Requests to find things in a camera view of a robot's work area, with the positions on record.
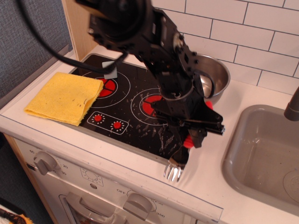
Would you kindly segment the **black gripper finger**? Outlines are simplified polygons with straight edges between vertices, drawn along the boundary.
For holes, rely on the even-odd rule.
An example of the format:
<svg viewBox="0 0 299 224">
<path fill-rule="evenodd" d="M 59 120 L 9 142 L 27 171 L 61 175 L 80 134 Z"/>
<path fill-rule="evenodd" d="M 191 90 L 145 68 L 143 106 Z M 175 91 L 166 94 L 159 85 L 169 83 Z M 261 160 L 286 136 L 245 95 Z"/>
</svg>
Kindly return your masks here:
<svg viewBox="0 0 299 224">
<path fill-rule="evenodd" d="M 188 130 L 195 148 L 202 146 L 204 138 L 207 136 L 207 131 L 204 128 L 191 128 Z"/>
<path fill-rule="evenodd" d="M 186 131 L 181 131 L 181 127 L 178 125 L 168 124 L 168 128 L 177 140 L 178 148 L 172 153 L 169 158 L 169 163 L 187 163 L 189 159 L 189 149 L 183 146 L 183 138 Z"/>
</svg>

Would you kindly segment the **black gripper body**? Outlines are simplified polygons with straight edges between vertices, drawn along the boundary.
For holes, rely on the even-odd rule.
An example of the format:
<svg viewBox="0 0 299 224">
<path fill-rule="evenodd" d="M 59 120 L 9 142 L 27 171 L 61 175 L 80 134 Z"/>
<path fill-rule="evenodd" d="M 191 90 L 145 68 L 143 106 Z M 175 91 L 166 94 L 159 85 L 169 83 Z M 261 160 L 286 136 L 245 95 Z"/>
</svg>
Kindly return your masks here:
<svg viewBox="0 0 299 224">
<path fill-rule="evenodd" d="M 195 90 L 179 98 L 162 97 L 150 105 L 174 135 L 187 135 L 190 130 L 200 129 L 216 134 L 224 132 L 223 117 L 209 108 Z"/>
</svg>

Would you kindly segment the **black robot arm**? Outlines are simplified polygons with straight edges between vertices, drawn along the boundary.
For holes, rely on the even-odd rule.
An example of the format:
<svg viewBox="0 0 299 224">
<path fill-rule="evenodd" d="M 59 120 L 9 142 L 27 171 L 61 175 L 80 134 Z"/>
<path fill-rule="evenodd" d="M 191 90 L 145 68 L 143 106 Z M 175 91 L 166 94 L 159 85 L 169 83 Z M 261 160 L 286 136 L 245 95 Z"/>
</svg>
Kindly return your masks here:
<svg viewBox="0 0 299 224">
<path fill-rule="evenodd" d="M 108 50 L 132 54 L 158 82 L 161 98 L 151 102 L 159 120 L 168 124 L 180 148 L 171 159 L 186 162 L 189 142 L 200 147 L 208 132 L 222 134 L 221 115 L 204 101 L 199 60 L 176 25 L 149 0 L 80 0 L 90 13 L 95 42 Z"/>
</svg>

